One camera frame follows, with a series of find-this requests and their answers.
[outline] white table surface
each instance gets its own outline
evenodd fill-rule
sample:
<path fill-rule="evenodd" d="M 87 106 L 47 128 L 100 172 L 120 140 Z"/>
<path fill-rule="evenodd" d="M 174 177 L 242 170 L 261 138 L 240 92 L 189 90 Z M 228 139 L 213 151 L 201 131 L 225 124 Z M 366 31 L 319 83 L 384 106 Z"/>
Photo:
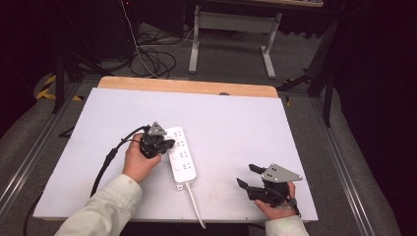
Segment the white table surface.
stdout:
<path fill-rule="evenodd" d="M 184 129 L 197 169 L 192 187 L 206 222 L 258 222 L 266 217 L 236 182 L 262 187 L 248 165 L 278 164 L 304 177 L 294 182 L 306 221 L 318 220 L 300 158 L 279 98 L 94 88 L 51 175 L 34 217 L 67 218 L 83 207 L 104 158 L 122 138 L 157 121 Z M 98 190 L 121 173 L 127 144 L 104 173 Z M 143 182 L 133 220 L 197 221 L 186 190 L 177 191 L 169 159 Z"/>

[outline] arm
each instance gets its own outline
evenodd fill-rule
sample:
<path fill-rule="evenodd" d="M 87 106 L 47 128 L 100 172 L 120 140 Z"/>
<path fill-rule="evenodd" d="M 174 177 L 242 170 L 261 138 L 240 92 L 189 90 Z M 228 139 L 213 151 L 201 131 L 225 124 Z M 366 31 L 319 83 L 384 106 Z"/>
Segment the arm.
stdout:
<path fill-rule="evenodd" d="M 135 214 L 142 197 L 141 183 L 160 162 L 160 154 L 145 158 L 139 150 L 142 134 L 126 150 L 123 174 L 92 196 L 71 215 L 56 235 L 119 235 Z"/>
<path fill-rule="evenodd" d="M 289 195 L 295 197 L 295 185 L 288 182 Z M 266 223 L 268 236 L 308 236 L 301 217 L 293 208 L 274 208 L 256 200 L 255 205 L 270 219 Z"/>

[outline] white stand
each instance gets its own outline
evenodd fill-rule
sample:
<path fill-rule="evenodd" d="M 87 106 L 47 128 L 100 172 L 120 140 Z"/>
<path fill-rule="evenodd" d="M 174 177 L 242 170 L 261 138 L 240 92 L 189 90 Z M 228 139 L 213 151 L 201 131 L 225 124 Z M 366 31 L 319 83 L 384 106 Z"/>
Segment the white stand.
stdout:
<path fill-rule="evenodd" d="M 260 18 L 227 15 L 218 13 L 200 12 L 201 6 L 196 6 L 194 18 L 194 40 L 191 51 L 189 72 L 195 74 L 197 72 L 197 61 L 199 58 L 199 29 L 214 30 L 239 30 L 249 32 L 269 33 L 268 45 L 262 46 L 261 51 L 264 57 L 265 66 L 267 68 L 268 77 L 275 78 L 272 62 L 270 61 L 269 52 L 278 30 L 281 14 L 276 14 L 275 18 Z"/>

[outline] white power strip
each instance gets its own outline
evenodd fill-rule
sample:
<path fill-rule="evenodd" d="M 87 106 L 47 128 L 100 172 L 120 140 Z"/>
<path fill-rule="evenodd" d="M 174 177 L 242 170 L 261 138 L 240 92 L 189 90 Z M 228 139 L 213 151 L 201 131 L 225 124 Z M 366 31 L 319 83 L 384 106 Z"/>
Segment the white power strip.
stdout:
<path fill-rule="evenodd" d="M 181 127 L 169 128 L 165 131 L 166 140 L 175 140 L 174 147 L 168 150 L 168 155 L 177 189 L 183 190 L 186 183 L 192 184 L 197 178 L 193 158 Z"/>

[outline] hand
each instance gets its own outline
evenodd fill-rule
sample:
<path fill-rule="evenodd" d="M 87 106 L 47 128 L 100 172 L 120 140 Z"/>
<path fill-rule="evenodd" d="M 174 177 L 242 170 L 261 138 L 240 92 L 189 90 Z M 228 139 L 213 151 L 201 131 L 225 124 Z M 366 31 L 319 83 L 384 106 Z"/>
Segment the hand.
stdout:
<path fill-rule="evenodd" d="M 295 199 L 295 185 L 292 182 L 288 182 L 289 196 Z M 269 219 L 280 219 L 292 215 L 296 215 L 294 208 L 275 208 L 270 207 L 268 204 L 255 200 L 255 205 L 269 218 Z"/>
<path fill-rule="evenodd" d="M 152 169 L 160 162 L 161 154 L 151 159 L 147 159 L 141 153 L 139 143 L 142 134 L 136 134 L 133 137 L 128 149 L 126 150 L 125 165 L 123 174 L 131 177 L 138 184 L 141 183 L 150 174 Z"/>

